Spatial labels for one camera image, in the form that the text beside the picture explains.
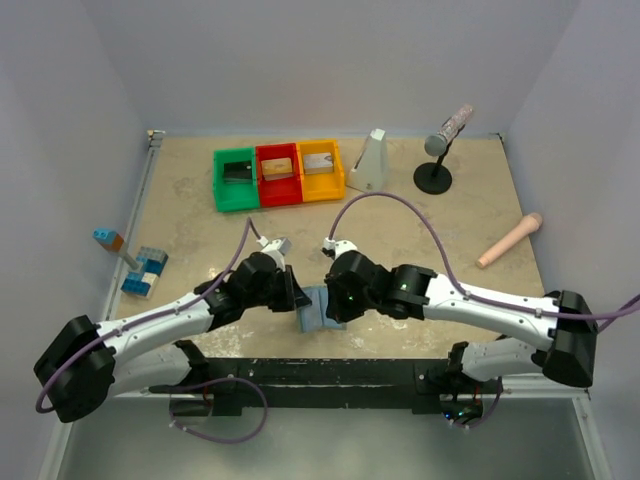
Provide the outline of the green card holder wallet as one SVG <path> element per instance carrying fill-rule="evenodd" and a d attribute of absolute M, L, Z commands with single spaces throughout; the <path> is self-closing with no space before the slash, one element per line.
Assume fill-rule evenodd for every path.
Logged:
<path fill-rule="evenodd" d="M 345 330 L 346 325 L 326 316 L 328 290 L 325 286 L 312 286 L 302 289 L 311 303 L 296 311 L 297 321 L 302 333 L 320 330 Z"/>

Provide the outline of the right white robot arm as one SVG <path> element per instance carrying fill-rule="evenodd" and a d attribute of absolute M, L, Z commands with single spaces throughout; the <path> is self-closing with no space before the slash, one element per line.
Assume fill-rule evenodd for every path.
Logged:
<path fill-rule="evenodd" d="M 375 310 L 396 320 L 443 320 L 501 334 L 492 342 L 453 346 L 445 378 L 455 391 L 524 373 L 542 373 L 569 387 L 593 383 L 598 327 L 575 292 L 536 298 L 485 290 L 488 300 L 480 302 L 442 273 L 411 264 L 386 269 L 358 251 L 340 255 L 325 284 L 326 314 L 341 323 Z"/>

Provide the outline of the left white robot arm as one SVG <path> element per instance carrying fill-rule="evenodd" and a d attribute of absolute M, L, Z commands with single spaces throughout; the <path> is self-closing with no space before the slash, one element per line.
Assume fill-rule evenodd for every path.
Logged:
<path fill-rule="evenodd" d="M 72 423 L 121 393 L 156 386 L 195 392 L 208 369 L 190 337 L 226 327 L 252 308 L 288 313 L 310 303 L 282 256 L 254 252 L 167 305 L 98 323 L 75 317 L 34 365 L 42 385 L 36 410 Z"/>

